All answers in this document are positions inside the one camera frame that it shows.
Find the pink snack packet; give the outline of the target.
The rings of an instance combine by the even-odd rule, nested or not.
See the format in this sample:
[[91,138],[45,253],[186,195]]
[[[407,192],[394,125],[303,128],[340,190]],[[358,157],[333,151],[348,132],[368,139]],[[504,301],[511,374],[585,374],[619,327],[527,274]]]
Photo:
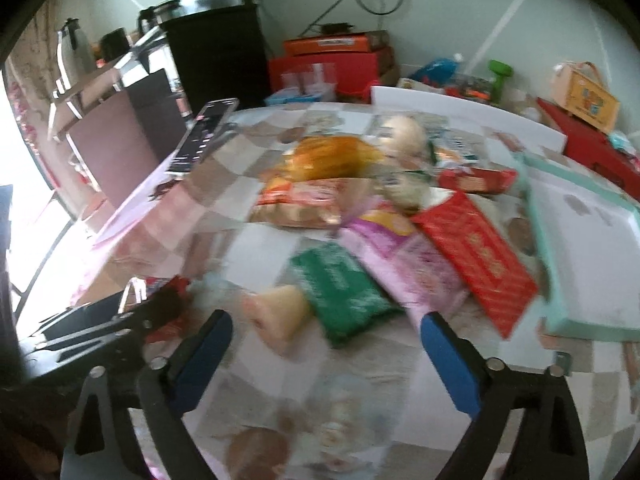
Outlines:
[[406,312],[414,326],[424,315],[450,314],[470,291],[450,261],[384,198],[351,218],[338,242]]

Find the green snack packet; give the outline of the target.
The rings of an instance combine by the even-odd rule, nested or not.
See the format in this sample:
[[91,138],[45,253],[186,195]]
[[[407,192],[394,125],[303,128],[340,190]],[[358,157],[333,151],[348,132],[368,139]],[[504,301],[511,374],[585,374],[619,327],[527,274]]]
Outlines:
[[365,330],[401,312],[339,244],[326,243],[299,252],[290,259],[290,269],[333,348],[344,347]]

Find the orange red chips bag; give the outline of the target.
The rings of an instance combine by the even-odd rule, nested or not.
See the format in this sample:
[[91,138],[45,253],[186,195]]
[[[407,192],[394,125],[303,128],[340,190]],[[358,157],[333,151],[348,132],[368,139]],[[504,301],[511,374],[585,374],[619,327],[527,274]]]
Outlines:
[[370,179],[294,182],[277,177],[264,185],[247,221],[284,228],[333,229],[367,203],[373,192]]

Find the red patterned snack packet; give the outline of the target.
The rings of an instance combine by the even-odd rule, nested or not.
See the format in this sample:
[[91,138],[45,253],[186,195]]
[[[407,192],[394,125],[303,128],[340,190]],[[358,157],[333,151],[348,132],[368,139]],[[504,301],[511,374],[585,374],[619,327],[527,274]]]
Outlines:
[[456,191],[411,222],[458,271],[500,336],[510,338],[538,286],[484,212]]

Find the orange bread bag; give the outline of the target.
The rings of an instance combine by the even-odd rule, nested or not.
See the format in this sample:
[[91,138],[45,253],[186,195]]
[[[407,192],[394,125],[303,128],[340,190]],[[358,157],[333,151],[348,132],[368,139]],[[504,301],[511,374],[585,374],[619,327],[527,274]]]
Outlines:
[[358,136],[310,136],[283,156],[280,170],[292,181],[356,178],[384,158]]

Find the red white biscuit packet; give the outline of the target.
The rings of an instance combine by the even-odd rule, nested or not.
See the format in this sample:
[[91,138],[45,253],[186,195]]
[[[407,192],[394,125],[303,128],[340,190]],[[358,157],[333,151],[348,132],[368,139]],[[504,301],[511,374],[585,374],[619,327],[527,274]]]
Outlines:
[[514,169],[454,168],[442,170],[437,177],[441,188],[474,194],[505,193],[518,178]]

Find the white green cracker packet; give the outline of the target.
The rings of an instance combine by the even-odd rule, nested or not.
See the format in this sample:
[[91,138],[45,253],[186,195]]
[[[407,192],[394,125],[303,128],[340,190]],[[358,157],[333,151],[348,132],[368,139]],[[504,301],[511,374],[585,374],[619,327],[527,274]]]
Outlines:
[[440,129],[428,135],[431,162],[436,168],[473,166],[480,162],[480,155],[472,145],[457,133]]

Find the clear bag round bun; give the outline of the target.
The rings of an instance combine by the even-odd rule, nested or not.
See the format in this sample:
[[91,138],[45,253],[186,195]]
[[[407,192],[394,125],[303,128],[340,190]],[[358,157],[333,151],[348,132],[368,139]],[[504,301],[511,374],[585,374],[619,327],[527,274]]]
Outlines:
[[416,119],[406,115],[384,117],[378,127],[380,148],[401,165],[420,165],[427,148],[427,134]]

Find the red round-biscuit snack bag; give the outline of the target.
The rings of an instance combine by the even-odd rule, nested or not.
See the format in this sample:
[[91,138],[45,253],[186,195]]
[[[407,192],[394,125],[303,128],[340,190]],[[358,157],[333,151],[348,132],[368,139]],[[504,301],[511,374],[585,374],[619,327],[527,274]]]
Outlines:
[[173,278],[146,278],[146,301],[151,304],[151,328],[147,344],[182,338],[190,321],[191,281],[181,275]]

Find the white printed snack packet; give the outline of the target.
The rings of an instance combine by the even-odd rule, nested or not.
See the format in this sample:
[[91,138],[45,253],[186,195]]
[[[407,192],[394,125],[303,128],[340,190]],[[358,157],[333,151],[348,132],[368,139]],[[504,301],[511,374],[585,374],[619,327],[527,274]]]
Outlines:
[[397,208],[409,212],[420,210],[431,191],[426,175],[412,171],[382,174],[376,178],[376,185]]

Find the mint green white tray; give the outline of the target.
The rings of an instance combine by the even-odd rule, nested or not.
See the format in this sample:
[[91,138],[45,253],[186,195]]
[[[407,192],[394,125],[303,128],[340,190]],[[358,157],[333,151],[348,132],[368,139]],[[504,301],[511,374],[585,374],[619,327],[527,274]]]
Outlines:
[[639,204],[596,174],[535,154],[516,160],[547,273],[547,333],[637,342]]

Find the clear acrylic stand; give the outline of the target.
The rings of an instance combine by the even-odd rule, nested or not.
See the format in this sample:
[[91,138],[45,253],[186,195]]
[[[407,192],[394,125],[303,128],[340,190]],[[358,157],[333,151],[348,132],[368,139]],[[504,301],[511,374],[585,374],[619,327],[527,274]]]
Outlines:
[[186,132],[167,169],[173,177],[182,178],[211,154],[234,139],[239,127],[231,116],[239,105],[235,98],[209,101]]

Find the clear plastic container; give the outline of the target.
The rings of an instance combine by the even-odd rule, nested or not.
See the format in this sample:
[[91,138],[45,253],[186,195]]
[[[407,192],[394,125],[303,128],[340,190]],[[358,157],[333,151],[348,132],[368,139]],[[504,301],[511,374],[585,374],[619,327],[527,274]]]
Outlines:
[[267,106],[333,102],[337,76],[331,63],[298,64],[287,68],[270,68],[270,96]]

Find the blue plastic bottle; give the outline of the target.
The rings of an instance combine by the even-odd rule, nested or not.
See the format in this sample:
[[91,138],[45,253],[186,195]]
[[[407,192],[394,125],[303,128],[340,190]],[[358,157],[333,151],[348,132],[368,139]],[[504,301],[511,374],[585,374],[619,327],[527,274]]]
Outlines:
[[451,58],[435,58],[432,62],[411,73],[409,78],[432,87],[442,87],[457,73],[462,62],[461,53],[455,53]]

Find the orange flat box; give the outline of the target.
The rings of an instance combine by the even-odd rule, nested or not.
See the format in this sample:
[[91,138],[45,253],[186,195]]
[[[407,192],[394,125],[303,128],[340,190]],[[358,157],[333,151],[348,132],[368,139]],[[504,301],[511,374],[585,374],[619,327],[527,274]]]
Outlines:
[[371,30],[356,34],[313,36],[285,40],[284,53],[288,56],[318,53],[356,52],[369,53],[390,45],[390,35],[386,30]]

